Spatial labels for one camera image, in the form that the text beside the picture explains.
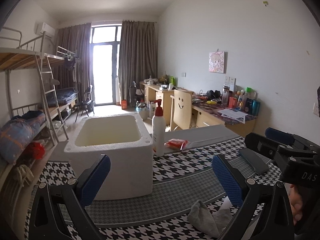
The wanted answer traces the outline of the right hand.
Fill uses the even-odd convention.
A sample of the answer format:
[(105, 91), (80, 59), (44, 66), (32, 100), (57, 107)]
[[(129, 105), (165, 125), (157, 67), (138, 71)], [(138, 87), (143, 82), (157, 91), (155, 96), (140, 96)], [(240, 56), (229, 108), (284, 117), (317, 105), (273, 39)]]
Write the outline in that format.
[(291, 205), (291, 211), (293, 215), (293, 224), (296, 225), (298, 221), (301, 220), (302, 214), (302, 206), (303, 201), (302, 197), (298, 192), (298, 189), (295, 185), (290, 185), (290, 192), (289, 192), (289, 201)]

